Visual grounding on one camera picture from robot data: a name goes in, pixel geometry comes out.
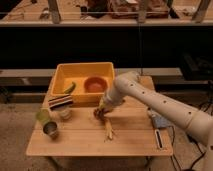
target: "table leg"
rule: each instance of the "table leg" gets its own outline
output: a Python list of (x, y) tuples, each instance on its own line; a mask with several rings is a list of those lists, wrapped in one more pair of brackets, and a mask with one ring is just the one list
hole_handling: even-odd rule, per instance
[(63, 170), (63, 167), (59, 165), (51, 156), (45, 156), (45, 159), (53, 166), (56, 171)]

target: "wooden tabletop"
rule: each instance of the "wooden tabletop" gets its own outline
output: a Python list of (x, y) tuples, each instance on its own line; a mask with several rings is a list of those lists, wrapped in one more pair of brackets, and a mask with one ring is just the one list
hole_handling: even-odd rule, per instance
[[(142, 84), (154, 89), (151, 77), (143, 76)], [(48, 107), (50, 89), (43, 107)], [(114, 139), (106, 141), (105, 128), (93, 116), (94, 106), (71, 107), (72, 115), (62, 121), (56, 112), (51, 112), (57, 122), (59, 136), (51, 140), (36, 122), (26, 154), (29, 156), (168, 156), (173, 154), (166, 129), (160, 131), (163, 149), (158, 149), (154, 129), (147, 115), (147, 107), (131, 97), (107, 117), (115, 131)]]

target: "yellow object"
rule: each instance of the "yellow object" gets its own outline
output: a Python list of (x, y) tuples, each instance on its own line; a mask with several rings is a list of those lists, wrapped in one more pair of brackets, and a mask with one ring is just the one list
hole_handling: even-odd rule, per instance
[(99, 102), (104, 92), (88, 93), (85, 90), (84, 82), (89, 77), (101, 77), (111, 87), (114, 79), (114, 67), (111, 62), (94, 63), (66, 63), (59, 64), (56, 69), (52, 96), (64, 96), (64, 91), (74, 82), (75, 89), (72, 92), (74, 103)]
[(44, 126), (46, 123), (51, 121), (48, 109), (41, 109), (36, 113), (36, 119)]
[(75, 90), (75, 87), (76, 83), (72, 82), (72, 85), (64, 91), (64, 94), (71, 94)]

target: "box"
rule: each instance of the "box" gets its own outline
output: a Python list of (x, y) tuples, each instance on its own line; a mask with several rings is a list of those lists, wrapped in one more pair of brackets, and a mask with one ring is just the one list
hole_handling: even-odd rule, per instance
[(76, 87), (71, 93), (74, 103), (99, 102), (104, 92), (87, 92), (84, 85), (85, 81), (89, 77), (100, 77), (106, 81), (107, 87), (110, 87), (114, 75), (114, 67), (111, 62), (59, 64), (53, 80), (51, 95), (67, 95), (64, 91), (74, 82)]

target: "cable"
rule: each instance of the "cable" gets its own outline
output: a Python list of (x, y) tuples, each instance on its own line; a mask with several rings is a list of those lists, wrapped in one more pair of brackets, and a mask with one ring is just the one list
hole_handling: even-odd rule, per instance
[(191, 164), (191, 166), (190, 166), (190, 169), (191, 169), (191, 170), (193, 169), (193, 167), (195, 166), (195, 164), (196, 164), (200, 159), (202, 159), (202, 158), (205, 156), (205, 154), (206, 154), (206, 153), (201, 154), (201, 155)]
[(142, 33), (141, 33), (141, 26), (140, 22), (138, 21), (138, 37), (139, 37), (139, 61), (140, 61), (140, 68), (141, 68), (141, 75), (143, 75), (143, 60), (142, 60)]
[[(172, 128), (172, 146), (173, 146), (174, 142), (175, 142), (175, 128), (174, 128), (174, 126), (171, 126), (171, 128)], [(174, 169), (176, 171), (181, 171), (182, 169), (181, 169), (181, 166), (180, 166), (176, 156), (173, 154), (173, 156), (171, 156), (170, 159), (171, 159), (171, 162), (172, 162), (172, 165), (173, 165)]]

